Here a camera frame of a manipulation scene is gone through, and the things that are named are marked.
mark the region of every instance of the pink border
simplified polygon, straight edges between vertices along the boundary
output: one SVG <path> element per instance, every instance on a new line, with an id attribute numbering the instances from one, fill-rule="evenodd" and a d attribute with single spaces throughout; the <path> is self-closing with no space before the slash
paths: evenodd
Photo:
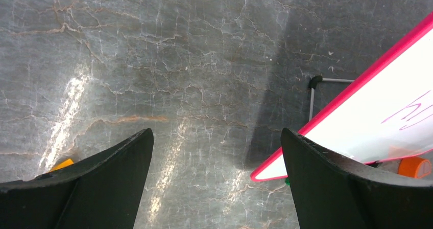
<path id="1" fill-rule="evenodd" d="M 299 133 L 306 135 L 314 127 L 316 127 L 322 120 L 324 120 L 329 114 L 349 99 L 354 93 L 374 78 L 379 72 L 387 67 L 392 61 L 404 53 L 410 48 L 415 42 L 423 37 L 427 32 L 433 29 L 433 12 L 423 19 L 415 28 L 407 33 L 398 43 L 396 43 L 390 50 L 388 50 L 382 57 L 380 57 L 374 64 L 372 64 L 364 73 L 362 73 L 354 82 L 352 82 L 343 92 L 341 92 L 334 100 L 332 100 L 325 108 L 323 108 L 311 121 L 309 121 L 304 127 L 299 130 Z M 261 164 L 256 170 L 251 173 L 251 179 L 254 182 L 267 181 L 273 179 L 286 178 L 285 176 L 274 177 L 269 179 L 256 179 L 256 176 L 261 173 L 267 166 L 273 163 L 277 158 L 282 155 L 281 147 L 278 148 L 274 154 L 272 154 L 263 164 Z M 391 161 L 401 158 L 385 159 L 384 161 Z"/>

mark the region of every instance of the marble surface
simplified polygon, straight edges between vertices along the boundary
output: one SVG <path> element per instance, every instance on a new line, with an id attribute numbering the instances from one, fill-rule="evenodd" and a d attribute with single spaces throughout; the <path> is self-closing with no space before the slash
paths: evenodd
<path id="1" fill-rule="evenodd" d="M 354 79 L 433 0 L 0 0 L 0 182 L 143 128 L 136 228 L 299 228 L 249 175 L 308 118 L 308 80 Z M 316 111 L 346 85 L 320 87 Z"/>

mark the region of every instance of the pink marker drawing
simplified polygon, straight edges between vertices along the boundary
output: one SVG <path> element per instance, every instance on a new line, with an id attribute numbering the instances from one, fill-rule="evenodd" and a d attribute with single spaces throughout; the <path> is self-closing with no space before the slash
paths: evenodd
<path id="1" fill-rule="evenodd" d="M 405 115 L 403 118 L 401 118 L 401 120 L 404 120 L 404 119 L 406 119 L 406 118 L 409 117 L 405 122 L 410 121 L 411 119 L 415 118 L 415 117 L 418 116 L 419 114 L 421 114 L 421 113 L 425 112 L 426 110 L 430 109 L 433 105 L 430 105 L 429 107 L 427 107 L 427 108 L 423 109 L 422 111 L 419 111 L 418 113 L 416 113 L 415 115 L 413 115 L 413 114 L 414 114 L 414 113 L 415 113 L 415 112 L 416 112 L 416 111 L 421 107 L 421 105 L 422 105 L 421 103 L 417 103 L 417 101 L 420 100 L 421 98 L 423 98 L 423 97 L 424 97 L 426 94 L 428 94 L 430 91 L 431 91 L 431 90 L 427 91 L 425 94 L 423 94 L 423 95 L 421 95 L 420 97 L 418 97 L 416 100 L 414 100 L 412 103 L 410 103 L 409 105 L 407 105 L 405 108 L 403 108 L 403 109 L 399 110 L 398 112 L 394 113 L 392 116 L 386 118 L 386 119 L 383 120 L 381 123 L 385 123 L 386 121 L 388 121 L 389 119 L 391 119 L 392 117 L 394 117 L 395 115 L 401 113 L 402 111 L 404 111 L 404 110 L 406 110 L 406 109 L 412 109 L 412 111 L 411 111 L 411 113 L 409 113 L 409 114 Z M 400 130 L 405 130 L 405 129 L 408 129 L 408 128 L 412 127 L 412 126 L 415 126 L 415 125 L 421 123 L 422 121 L 426 120 L 427 118 L 429 118 L 429 117 L 431 117 L 431 116 L 433 116 L 433 113 L 430 114 L 430 115 L 428 115 L 427 117 L 425 117 L 425 118 L 423 118 L 423 119 L 417 121 L 417 122 L 414 123 L 414 124 L 411 124 L 411 125 L 407 125 L 407 124 L 406 124 L 406 125 L 404 125 L 403 127 L 400 128 Z"/>

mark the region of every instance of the metal rod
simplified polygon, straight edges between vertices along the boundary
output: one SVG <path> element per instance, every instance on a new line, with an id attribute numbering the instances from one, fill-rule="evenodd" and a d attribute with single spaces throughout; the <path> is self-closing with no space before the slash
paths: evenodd
<path id="1" fill-rule="evenodd" d="M 311 99 L 310 99 L 310 115 L 308 116 L 308 120 L 312 119 L 312 109 L 314 106 L 314 88 L 311 88 Z"/>
<path id="2" fill-rule="evenodd" d="M 349 79 L 334 79 L 334 78 L 323 78 L 323 82 L 353 82 L 355 80 Z"/>

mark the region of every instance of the whiteboard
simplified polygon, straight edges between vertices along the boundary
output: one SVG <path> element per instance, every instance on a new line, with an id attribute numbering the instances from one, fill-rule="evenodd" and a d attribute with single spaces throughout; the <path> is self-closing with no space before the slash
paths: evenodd
<path id="1" fill-rule="evenodd" d="M 299 133 L 362 163 L 433 149 L 433 13 L 351 83 Z M 279 148 L 253 181 L 287 177 Z"/>

